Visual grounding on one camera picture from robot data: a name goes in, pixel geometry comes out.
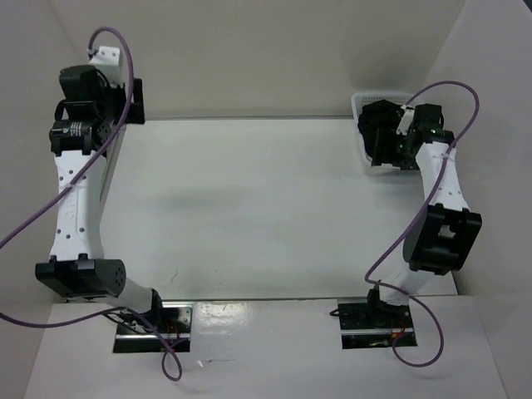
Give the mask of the black skirt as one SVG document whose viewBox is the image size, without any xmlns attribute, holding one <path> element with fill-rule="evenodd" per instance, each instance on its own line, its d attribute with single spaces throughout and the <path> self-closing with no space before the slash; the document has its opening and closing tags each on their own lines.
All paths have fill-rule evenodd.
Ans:
<svg viewBox="0 0 532 399">
<path fill-rule="evenodd" d="M 374 101 L 362 107 L 357 128 L 362 135 L 365 152 L 374 155 L 377 130 L 395 132 L 401 119 L 400 106 L 388 100 Z"/>
</svg>

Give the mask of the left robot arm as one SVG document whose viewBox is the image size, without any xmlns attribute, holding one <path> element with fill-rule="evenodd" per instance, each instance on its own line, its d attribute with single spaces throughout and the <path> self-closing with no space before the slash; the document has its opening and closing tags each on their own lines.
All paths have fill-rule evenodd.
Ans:
<svg viewBox="0 0 532 399">
<path fill-rule="evenodd" d="M 108 259 L 101 243 L 107 151 L 118 126 L 126 90 L 91 65 L 61 70 L 64 98 L 49 133 L 57 168 L 57 226 L 49 259 L 35 267 L 37 280 L 67 300 L 103 302 L 136 312 L 147 332 L 165 324 L 160 295 L 126 275 L 120 259 Z"/>
</svg>

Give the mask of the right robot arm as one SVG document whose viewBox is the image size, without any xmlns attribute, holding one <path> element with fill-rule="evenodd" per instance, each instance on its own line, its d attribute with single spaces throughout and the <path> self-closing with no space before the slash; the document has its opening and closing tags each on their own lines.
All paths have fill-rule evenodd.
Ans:
<svg viewBox="0 0 532 399">
<path fill-rule="evenodd" d="M 404 264 L 367 295 L 364 317 L 381 327 L 407 311 L 410 296 L 434 278 L 461 269 L 482 225 L 470 210 L 456 172 L 455 135 L 441 107 L 381 100 L 364 106 L 358 129 L 372 138 L 372 165 L 418 170 L 427 206 L 402 240 Z"/>
</svg>

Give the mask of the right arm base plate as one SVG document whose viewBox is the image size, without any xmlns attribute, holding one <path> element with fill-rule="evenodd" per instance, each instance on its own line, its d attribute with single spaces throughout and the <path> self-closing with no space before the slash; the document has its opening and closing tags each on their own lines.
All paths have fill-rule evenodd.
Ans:
<svg viewBox="0 0 532 399">
<path fill-rule="evenodd" d="M 329 315 L 339 322 L 343 349 L 416 347 L 417 340 L 409 307 L 395 313 L 379 313 L 368 309 L 367 300 L 339 300 Z"/>
</svg>

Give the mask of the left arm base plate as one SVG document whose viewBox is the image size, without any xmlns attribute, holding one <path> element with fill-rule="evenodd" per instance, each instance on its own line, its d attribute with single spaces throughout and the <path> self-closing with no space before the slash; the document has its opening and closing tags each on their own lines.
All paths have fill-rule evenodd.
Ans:
<svg viewBox="0 0 532 399">
<path fill-rule="evenodd" d="M 193 303 L 166 301 L 162 304 L 158 321 L 150 322 L 174 352 L 190 351 Z M 141 320 L 128 311 L 107 317 L 116 324 L 113 352 L 119 354 L 163 353 L 161 340 Z"/>
</svg>

